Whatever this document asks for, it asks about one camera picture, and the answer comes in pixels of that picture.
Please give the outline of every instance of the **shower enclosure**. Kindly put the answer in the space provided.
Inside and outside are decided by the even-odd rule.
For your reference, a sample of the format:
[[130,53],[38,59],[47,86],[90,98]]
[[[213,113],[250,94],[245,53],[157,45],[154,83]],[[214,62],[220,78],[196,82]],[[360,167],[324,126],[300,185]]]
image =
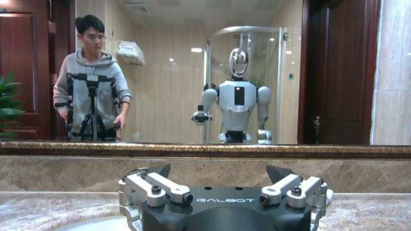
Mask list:
[[[280,67],[281,47],[286,34],[282,35],[278,27],[232,26],[214,32],[205,44],[204,52],[204,84],[220,85],[230,79],[228,71],[228,56],[230,50],[240,47],[248,51],[248,68],[245,80],[256,88],[266,86],[270,89],[270,103],[268,105],[268,120],[265,129],[272,132],[272,143],[278,137],[278,101],[280,101]],[[248,121],[246,133],[252,136],[252,143],[257,142],[257,109],[254,107]],[[218,106],[212,105],[209,113],[213,120],[205,123],[202,142],[218,143],[217,135],[222,131],[221,113]]]

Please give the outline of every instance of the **potted plant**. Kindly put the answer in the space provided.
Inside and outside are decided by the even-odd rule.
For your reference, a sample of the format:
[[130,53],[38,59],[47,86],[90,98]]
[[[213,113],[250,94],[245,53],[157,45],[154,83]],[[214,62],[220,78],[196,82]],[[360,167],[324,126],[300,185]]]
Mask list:
[[15,136],[6,129],[17,124],[15,117],[23,112],[21,103],[15,100],[17,85],[21,83],[14,83],[13,80],[14,73],[10,73],[7,78],[0,75],[0,141]]

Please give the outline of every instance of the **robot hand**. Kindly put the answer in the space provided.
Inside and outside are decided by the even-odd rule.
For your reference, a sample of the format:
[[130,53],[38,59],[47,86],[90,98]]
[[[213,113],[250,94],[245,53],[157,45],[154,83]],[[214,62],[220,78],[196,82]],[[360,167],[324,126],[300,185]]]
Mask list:
[[192,114],[190,120],[196,123],[196,125],[202,125],[205,121],[212,120],[212,115],[208,115],[204,112],[202,105],[198,105],[197,111]]

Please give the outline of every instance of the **mirror frame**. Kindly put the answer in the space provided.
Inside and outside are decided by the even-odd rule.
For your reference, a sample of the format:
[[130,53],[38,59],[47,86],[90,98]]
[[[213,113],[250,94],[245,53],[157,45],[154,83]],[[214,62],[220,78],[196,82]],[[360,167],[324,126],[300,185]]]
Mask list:
[[411,160],[411,146],[0,141],[0,155]]

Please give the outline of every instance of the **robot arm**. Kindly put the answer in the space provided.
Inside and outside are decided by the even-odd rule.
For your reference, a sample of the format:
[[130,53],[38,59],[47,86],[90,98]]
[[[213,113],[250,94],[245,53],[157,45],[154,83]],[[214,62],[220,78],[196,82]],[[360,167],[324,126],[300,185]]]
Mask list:
[[192,114],[190,120],[201,125],[206,120],[212,120],[212,115],[208,115],[209,107],[217,98],[217,91],[213,88],[208,88],[202,92],[201,105],[197,107],[197,111]]
[[264,130],[264,124],[268,119],[268,104],[270,101],[270,90],[268,87],[260,87],[256,91],[257,105],[257,143],[270,144],[270,132]]
[[214,89],[206,89],[202,92],[201,104],[204,106],[204,112],[208,113],[212,103],[216,101],[217,91]]
[[268,119],[268,104],[270,101],[270,90],[268,87],[260,87],[256,91],[257,105],[257,129],[264,129],[264,124]]

